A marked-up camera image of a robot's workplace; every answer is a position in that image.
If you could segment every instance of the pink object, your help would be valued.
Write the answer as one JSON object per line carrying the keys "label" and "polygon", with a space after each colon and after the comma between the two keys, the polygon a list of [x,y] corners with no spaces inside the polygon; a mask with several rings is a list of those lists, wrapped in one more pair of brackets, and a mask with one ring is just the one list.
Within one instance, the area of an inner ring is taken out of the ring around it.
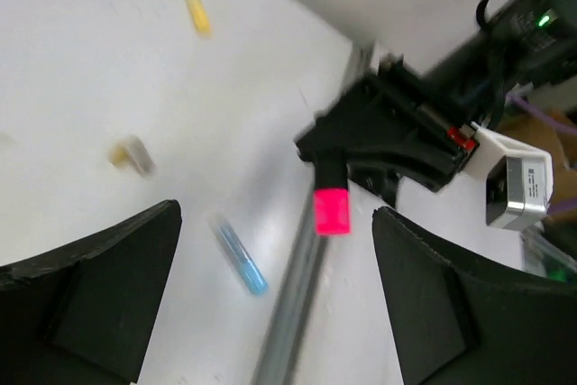
{"label": "pink object", "polygon": [[351,213],[345,188],[318,189],[313,195],[316,232],[323,236],[349,234]]}

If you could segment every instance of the yellow marker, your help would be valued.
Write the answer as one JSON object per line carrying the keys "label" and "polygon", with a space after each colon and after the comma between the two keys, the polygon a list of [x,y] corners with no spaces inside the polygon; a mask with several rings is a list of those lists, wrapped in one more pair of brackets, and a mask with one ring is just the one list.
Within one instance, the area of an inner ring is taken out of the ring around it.
{"label": "yellow marker", "polygon": [[208,22],[208,16],[206,15],[205,8],[202,6],[200,0],[187,0],[187,5],[192,21],[197,28],[197,32],[209,34],[210,23]]}

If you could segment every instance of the green led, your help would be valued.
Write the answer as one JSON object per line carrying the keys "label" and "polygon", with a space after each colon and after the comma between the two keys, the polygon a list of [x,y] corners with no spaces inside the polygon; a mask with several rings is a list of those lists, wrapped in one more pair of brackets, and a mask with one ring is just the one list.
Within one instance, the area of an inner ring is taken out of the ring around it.
{"label": "green led", "polygon": [[545,14],[543,17],[541,17],[541,20],[539,20],[539,23],[537,23],[537,26],[543,27],[543,26],[545,26],[547,23],[549,23],[550,21],[551,21],[551,16]]}

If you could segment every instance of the purple cable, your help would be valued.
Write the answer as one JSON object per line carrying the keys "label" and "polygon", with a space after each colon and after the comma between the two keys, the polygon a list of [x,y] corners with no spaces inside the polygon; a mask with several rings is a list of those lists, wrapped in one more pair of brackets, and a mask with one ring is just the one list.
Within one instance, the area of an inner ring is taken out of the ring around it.
{"label": "purple cable", "polygon": [[[533,117],[539,119],[540,121],[544,122],[545,124],[553,127],[556,131],[560,133],[570,134],[577,136],[577,128],[563,124],[559,121],[554,120],[552,117],[546,115],[541,110],[539,110],[534,105],[529,104],[527,101],[523,99],[523,95],[530,92],[532,87],[526,87],[523,89],[519,89],[518,91],[511,91],[507,94],[507,99],[510,100],[513,104],[517,107],[522,108],[527,113],[532,115]],[[557,203],[556,205],[549,206],[547,209],[548,215],[560,214],[562,212],[571,211],[577,208],[577,197],[569,198],[564,200],[561,203]]]}

